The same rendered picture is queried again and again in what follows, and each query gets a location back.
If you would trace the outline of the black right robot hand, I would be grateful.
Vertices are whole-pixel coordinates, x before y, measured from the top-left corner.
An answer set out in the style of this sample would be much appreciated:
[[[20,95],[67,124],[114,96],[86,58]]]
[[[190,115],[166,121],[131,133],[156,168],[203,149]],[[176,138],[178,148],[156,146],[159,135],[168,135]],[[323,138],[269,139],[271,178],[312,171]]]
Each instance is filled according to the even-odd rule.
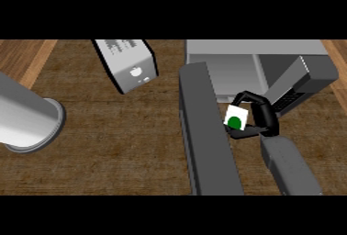
[[[225,125],[225,130],[231,138],[240,140],[252,138],[258,135],[264,135],[265,137],[278,136],[280,122],[269,99],[250,91],[244,91],[237,94],[233,105],[238,106],[243,101],[252,103],[256,124],[247,124],[244,130],[231,128],[228,125]]]

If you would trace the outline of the white milk carton green mark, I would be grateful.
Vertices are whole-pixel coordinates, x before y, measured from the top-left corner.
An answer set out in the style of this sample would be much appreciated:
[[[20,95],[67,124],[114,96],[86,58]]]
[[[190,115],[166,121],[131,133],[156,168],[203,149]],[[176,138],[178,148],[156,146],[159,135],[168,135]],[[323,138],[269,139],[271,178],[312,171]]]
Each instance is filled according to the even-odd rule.
[[[249,119],[249,110],[230,105],[225,113],[224,123],[230,128],[244,130]]]

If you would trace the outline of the dark grey microwave door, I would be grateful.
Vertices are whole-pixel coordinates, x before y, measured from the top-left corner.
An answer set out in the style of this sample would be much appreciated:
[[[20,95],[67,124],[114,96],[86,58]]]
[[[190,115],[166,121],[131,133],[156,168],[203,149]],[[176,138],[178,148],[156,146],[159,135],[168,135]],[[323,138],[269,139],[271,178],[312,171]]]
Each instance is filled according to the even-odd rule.
[[[179,70],[179,116],[191,194],[243,196],[240,172],[205,62],[187,64]]]

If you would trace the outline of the grey microwave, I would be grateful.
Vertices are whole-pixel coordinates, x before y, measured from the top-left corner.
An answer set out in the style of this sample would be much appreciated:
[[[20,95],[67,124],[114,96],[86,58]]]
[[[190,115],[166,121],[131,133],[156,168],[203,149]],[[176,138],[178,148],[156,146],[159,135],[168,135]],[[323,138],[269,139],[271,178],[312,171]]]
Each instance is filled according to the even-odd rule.
[[[190,39],[185,49],[185,61],[207,65],[218,101],[250,91],[268,97],[278,116],[339,79],[317,39]]]

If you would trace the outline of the grey toaster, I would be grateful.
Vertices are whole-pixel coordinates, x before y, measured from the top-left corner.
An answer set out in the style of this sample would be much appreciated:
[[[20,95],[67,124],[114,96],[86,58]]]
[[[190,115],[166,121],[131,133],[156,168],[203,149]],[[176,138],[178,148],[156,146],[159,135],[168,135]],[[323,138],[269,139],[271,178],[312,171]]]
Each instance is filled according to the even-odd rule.
[[[94,39],[92,44],[123,95],[159,77],[157,57],[145,39]]]

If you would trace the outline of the grey cylindrical pot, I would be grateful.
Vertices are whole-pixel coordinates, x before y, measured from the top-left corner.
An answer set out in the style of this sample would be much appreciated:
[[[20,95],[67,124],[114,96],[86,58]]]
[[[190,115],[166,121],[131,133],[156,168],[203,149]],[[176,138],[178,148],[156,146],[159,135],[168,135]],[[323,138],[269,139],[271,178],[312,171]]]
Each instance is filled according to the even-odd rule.
[[[67,111],[0,72],[0,143],[17,153],[42,150],[57,139]]]

